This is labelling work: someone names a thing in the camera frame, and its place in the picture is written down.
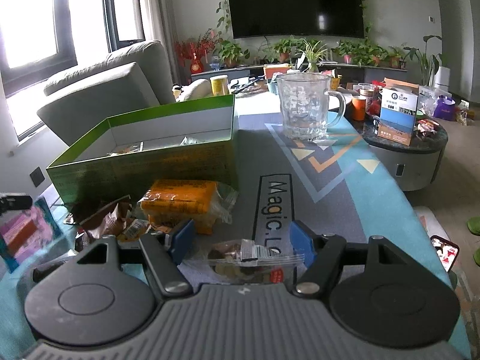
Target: yellow basket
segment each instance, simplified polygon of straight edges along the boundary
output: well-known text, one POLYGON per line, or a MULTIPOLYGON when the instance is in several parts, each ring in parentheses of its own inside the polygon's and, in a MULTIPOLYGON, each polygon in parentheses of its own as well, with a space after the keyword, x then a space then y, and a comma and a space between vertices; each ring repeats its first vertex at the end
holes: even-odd
POLYGON ((330 90, 331 91, 336 91, 338 86, 340 85, 340 80, 342 79, 342 76, 339 76, 337 79, 332 77, 332 80, 330 81, 330 90))

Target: mug handle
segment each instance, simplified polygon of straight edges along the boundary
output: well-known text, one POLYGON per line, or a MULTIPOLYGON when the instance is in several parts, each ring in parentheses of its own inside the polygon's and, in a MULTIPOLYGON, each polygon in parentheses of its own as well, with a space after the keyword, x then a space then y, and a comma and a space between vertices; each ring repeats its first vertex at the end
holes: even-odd
POLYGON ((338 100, 340 102, 340 110, 338 112, 337 117, 335 118, 335 120, 332 123, 328 123, 325 126, 325 128, 329 128, 329 127, 335 126, 340 121, 340 119, 345 115, 345 108, 347 107, 347 100, 346 100, 345 96, 343 95, 343 93, 340 93, 340 92, 337 92, 337 91, 325 91, 325 95, 335 96, 335 97, 338 98, 338 100))

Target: black television screen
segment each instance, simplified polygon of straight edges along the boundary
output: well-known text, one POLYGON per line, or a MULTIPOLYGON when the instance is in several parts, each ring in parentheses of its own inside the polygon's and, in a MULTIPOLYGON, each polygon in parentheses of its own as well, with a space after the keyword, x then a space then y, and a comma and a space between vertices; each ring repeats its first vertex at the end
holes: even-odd
POLYGON ((363 38, 361 0, 230 0, 234 38, 332 35, 363 38))

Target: glass base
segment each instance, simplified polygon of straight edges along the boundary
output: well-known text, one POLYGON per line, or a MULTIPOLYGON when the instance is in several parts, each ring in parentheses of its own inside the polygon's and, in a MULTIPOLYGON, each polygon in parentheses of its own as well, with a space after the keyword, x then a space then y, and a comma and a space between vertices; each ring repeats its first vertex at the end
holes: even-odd
POLYGON ((283 133, 292 139, 300 139, 300 140, 317 140, 322 139, 327 136, 327 129, 326 128, 319 128, 319 127, 308 127, 308 128, 301 128, 301 127, 292 127, 283 125, 283 133))

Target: triangle pattern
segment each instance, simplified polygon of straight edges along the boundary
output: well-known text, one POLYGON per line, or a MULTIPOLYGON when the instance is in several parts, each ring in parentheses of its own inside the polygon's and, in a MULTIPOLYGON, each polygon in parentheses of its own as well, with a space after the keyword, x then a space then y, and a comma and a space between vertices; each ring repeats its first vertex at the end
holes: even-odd
POLYGON ((313 141, 320 149, 326 150, 330 146, 333 146, 336 142, 337 139, 318 139, 313 141))
POLYGON ((292 153, 294 154, 295 157, 297 157, 297 160, 301 161, 304 158, 308 157, 310 154, 315 152, 315 150, 306 150, 306 149, 292 149, 292 153))
POLYGON ((368 170, 371 174, 374 174, 375 169, 380 163, 380 161, 378 160, 357 160, 357 162, 362 165, 366 170, 368 170))

